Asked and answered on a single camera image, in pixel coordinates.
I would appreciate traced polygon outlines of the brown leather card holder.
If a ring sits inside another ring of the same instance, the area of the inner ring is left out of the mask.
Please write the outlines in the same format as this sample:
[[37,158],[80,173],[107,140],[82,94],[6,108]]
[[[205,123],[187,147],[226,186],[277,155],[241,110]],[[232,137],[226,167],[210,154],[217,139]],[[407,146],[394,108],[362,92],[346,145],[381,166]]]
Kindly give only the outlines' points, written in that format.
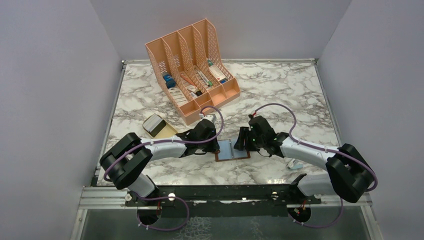
[[234,148],[237,138],[219,140],[219,152],[215,153],[216,162],[250,159],[250,153],[246,150],[241,151]]

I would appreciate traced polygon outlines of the stack of credit cards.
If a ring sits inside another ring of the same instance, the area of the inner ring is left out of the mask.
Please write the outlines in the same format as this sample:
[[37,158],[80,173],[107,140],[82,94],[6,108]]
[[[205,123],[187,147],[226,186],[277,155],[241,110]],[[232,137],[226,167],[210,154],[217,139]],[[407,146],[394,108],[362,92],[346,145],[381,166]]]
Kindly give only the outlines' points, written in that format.
[[156,137],[159,132],[166,126],[166,121],[154,113],[142,123],[142,128],[152,137]]

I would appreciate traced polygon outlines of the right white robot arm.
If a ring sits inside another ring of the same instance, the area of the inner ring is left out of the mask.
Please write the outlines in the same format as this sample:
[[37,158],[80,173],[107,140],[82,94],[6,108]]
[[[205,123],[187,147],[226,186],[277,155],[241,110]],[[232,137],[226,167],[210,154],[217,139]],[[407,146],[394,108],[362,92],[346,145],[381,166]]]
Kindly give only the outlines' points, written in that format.
[[370,166],[353,145],[326,147],[296,142],[286,132],[275,132],[262,116],[252,116],[248,126],[240,128],[233,148],[247,152],[265,150],[270,157],[300,160],[325,170],[322,174],[301,175],[290,184],[288,196],[296,204],[313,195],[337,195],[356,203],[375,180]]

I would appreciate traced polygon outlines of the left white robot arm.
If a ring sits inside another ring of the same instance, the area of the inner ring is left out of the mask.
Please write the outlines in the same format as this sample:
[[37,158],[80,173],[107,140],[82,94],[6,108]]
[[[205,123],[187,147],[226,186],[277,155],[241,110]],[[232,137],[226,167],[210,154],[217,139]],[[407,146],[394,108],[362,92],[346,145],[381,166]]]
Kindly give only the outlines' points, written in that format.
[[134,132],[126,134],[99,160],[104,180],[118,190],[129,189],[144,205],[157,200],[157,186],[142,173],[149,162],[166,158],[184,158],[219,151],[215,121],[210,115],[196,126],[168,138],[140,138]]

